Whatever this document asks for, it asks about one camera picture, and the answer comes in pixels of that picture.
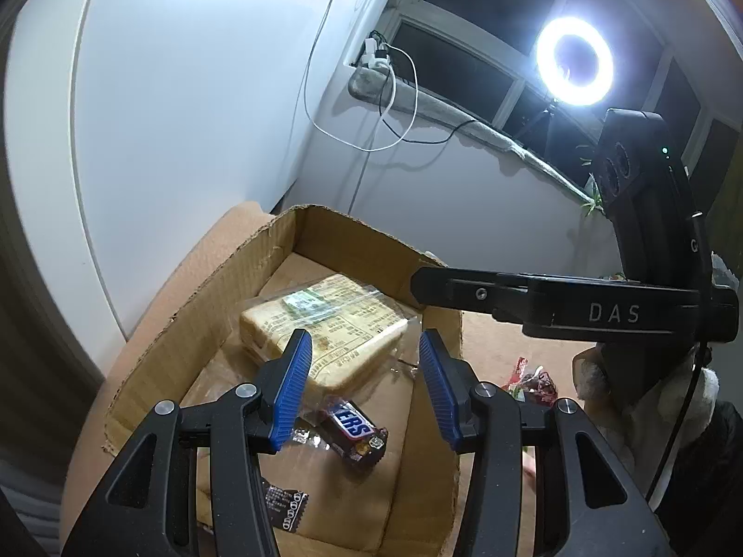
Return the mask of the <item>gloved right hand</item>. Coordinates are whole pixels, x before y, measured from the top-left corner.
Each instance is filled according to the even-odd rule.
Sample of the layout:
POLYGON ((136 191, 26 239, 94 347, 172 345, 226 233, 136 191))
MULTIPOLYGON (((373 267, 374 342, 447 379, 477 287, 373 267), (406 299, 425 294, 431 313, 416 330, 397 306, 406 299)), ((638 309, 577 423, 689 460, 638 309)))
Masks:
POLYGON ((619 384, 610 380, 598 347, 573 358, 572 374, 575 392, 589 418, 619 459, 633 468, 636 460, 658 456, 664 450, 689 390, 693 365, 685 361, 637 397, 619 393, 619 384))

